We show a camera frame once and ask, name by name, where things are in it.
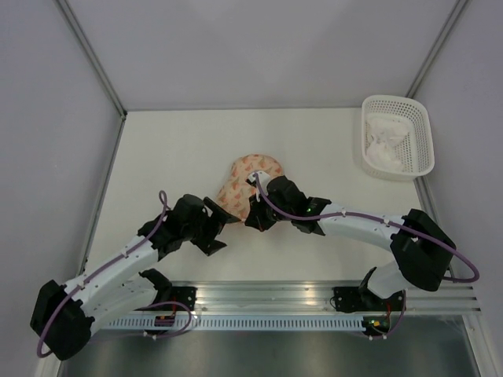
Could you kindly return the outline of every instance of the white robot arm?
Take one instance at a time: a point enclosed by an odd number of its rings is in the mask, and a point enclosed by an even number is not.
[[[290,221],[301,232],[347,236],[395,256],[393,262],[369,271],[360,286],[363,300],[386,299],[411,286],[436,291],[449,268],[453,254],[439,243],[452,250],[455,245],[422,210],[406,216],[357,212],[328,199],[306,197],[285,176],[270,179],[263,171],[250,174],[248,183],[259,190],[250,198],[247,226],[263,232],[278,221]]]
[[[263,232],[278,221],[290,221],[301,232],[347,236],[395,256],[393,262],[367,273],[356,292],[358,308],[382,307],[395,292],[411,286],[436,291],[453,254],[466,262],[449,237],[421,210],[411,210],[406,216],[355,212],[327,199],[306,197],[285,176],[271,179],[263,171],[251,174],[248,183],[259,191],[249,198],[246,226]],[[166,209],[162,196],[161,201]],[[173,210],[164,210],[145,223],[128,245],[99,268],[62,285],[54,280],[45,284],[30,323],[40,337],[39,356],[46,356],[42,353],[44,342],[60,360],[67,360],[111,321],[134,309],[170,301],[176,287],[148,268],[186,241],[208,256],[214,254],[226,246],[215,240],[224,225],[239,221],[210,199],[187,194]],[[474,278],[466,281],[478,279],[475,266],[473,270]],[[346,313],[351,311],[355,311],[353,306]]]

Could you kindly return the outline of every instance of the metal frame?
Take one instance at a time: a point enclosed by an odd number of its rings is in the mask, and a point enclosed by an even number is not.
[[[442,30],[423,64],[414,78],[406,96],[414,98],[420,89],[431,66],[435,63],[437,56],[442,51],[447,39],[459,22],[462,14],[467,9],[472,0],[457,0],[452,8]],[[101,205],[106,193],[113,163],[127,117],[127,111],[123,107],[116,91],[114,90],[108,76],[105,73],[96,53],[86,37],[75,13],[68,0],[54,0],[57,8],[61,11],[63,18],[68,23],[72,34],[83,48],[87,60],[95,70],[101,85],[110,97],[112,103],[121,117],[121,126],[117,135],[116,145],[112,151],[110,164],[106,170],[101,191],[94,208],[91,226],[86,234],[86,244],[83,248],[83,261],[80,271],[86,263],[86,257],[90,252],[97,221],[101,212]],[[435,221],[438,217],[435,205],[429,192],[428,183],[424,178],[415,180],[417,195],[420,205]],[[325,317],[329,308],[329,300],[332,297],[330,287],[343,284],[357,284],[358,282],[283,282],[283,283],[185,283],[198,288],[198,308],[202,314],[208,316],[236,316],[244,313],[253,313],[254,316],[266,314],[267,316],[280,316],[285,314],[295,314],[297,316]],[[469,342],[472,345],[473,353],[482,376],[502,375],[495,362],[496,357],[490,347],[490,341],[484,331],[484,323],[481,321],[479,303],[476,300],[474,291],[467,284],[443,284],[438,292],[430,293],[411,289],[407,299],[407,316],[411,315],[431,315],[442,316],[447,314],[462,315],[468,333]]]
[[[80,26],[80,22],[77,19],[77,16],[73,12],[72,7],[68,3],[67,0],[53,0],[56,7],[61,12],[64,20],[67,22],[70,31],[75,37],[77,43],[82,48],[84,55],[86,55],[87,60],[90,63],[90,66],[96,73],[96,76],[103,87],[104,91],[112,101],[113,105],[116,107],[117,112],[119,113],[122,120],[126,119],[127,112],[124,109],[124,106],[117,95],[117,92],[113,88],[110,79],[108,78],[103,66],[101,65],[100,60],[98,59],[96,53],[92,45],[89,42],[89,39],[86,37],[86,33],[84,32],[82,26]]]

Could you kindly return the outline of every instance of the plastic basket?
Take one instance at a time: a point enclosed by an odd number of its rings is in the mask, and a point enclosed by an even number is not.
[[[401,172],[374,166],[367,158],[369,143],[369,115],[385,114],[410,126],[409,134],[395,147],[395,154],[404,165]],[[363,101],[362,122],[355,137],[355,148],[360,152],[363,170],[375,178],[392,181],[412,181],[428,174],[435,165],[430,121],[426,108],[415,100],[396,96],[371,96]]]

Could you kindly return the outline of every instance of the purple cable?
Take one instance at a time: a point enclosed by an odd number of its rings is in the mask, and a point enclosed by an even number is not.
[[[150,237],[154,235],[154,233],[157,231],[157,229],[160,227],[160,225],[163,222],[164,216],[166,216],[166,212],[170,209],[169,206],[167,205],[167,194],[164,190],[159,191],[159,200],[163,204],[163,210],[159,216],[159,220],[156,223],[156,226],[152,229],[152,231],[145,237],[143,240],[138,242],[136,245],[134,245],[130,250],[126,252],[126,255],[131,254],[132,252],[136,251],[139,247],[141,247],[145,242],[147,242]],[[86,279],[84,279],[84,284],[88,284],[92,279],[94,279],[98,274],[102,273],[105,271],[108,267],[111,265],[114,265],[118,261],[124,258],[124,255],[117,255],[115,258],[112,260],[106,262],[104,265],[96,269],[93,273],[91,273]],[[56,309],[53,311],[51,314],[49,320],[46,323],[46,326],[42,330],[42,334],[40,334],[39,342],[37,344],[37,356],[40,358],[48,357],[53,351],[48,351],[46,353],[42,352],[42,347],[44,344],[44,340],[46,339],[47,333],[49,332],[50,327],[52,326],[54,320],[56,319],[57,315],[63,308],[63,306],[72,298],[76,293],[80,290],[80,286],[78,285],[75,287],[70,293],[67,294],[65,298],[60,302],[60,304],[56,307]]]
[[[270,201],[270,199],[267,197],[266,193],[264,192],[262,186],[260,185],[260,180],[259,180],[259,175],[257,173],[253,174],[255,177],[255,182],[257,183],[257,188],[259,189],[260,195],[262,198],[266,201],[269,206],[275,210],[277,213],[282,214],[286,218],[291,218],[292,220],[299,220],[299,221],[317,221],[321,220],[322,218],[334,218],[337,216],[343,216],[342,212],[334,212],[332,214],[319,214],[316,216],[295,216],[294,214],[289,214],[287,212],[284,212],[281,208],[278,208],[277,206],[274,205],[273,202]],[[383,218],[378,218],[377,216],[372,216],[371,214],[361,214],[359,212],[346,212],[346,216],[353,216],[356,218],[366,218],[368,220],[376,221],[381,224],[384,224]],[[416,229],[409,228],[408,226],[405,225],[400,225],[397,224],[396,222],[390,221],[388,223],[390,226],[394,226],[395,228],[401,229],[403,231],[409,232],[410,234],[413,234],[414,236],[417,236],[419,238],[422,238],[423,240],[430,241],[438,246],[440,246],[442,249],[449,251],[452,255],[455,257],[459,258],[462,260],[464,264],[466,264],[471,271],[473,271],[473,277],[470,277],[468,279],[458,279],[456,277],[448,277],[444,276],[444,280],[449,280],[453,281],[456,283],[473,283],[476,282],[480,278],[480,273],[479,270],[475,267],[475,265],[469,261],[462,253],[454,249],[453,247],[449,246],[447,243],[443,243],[441,240],[437,240],[436,238],[426,234],[417,231]]]

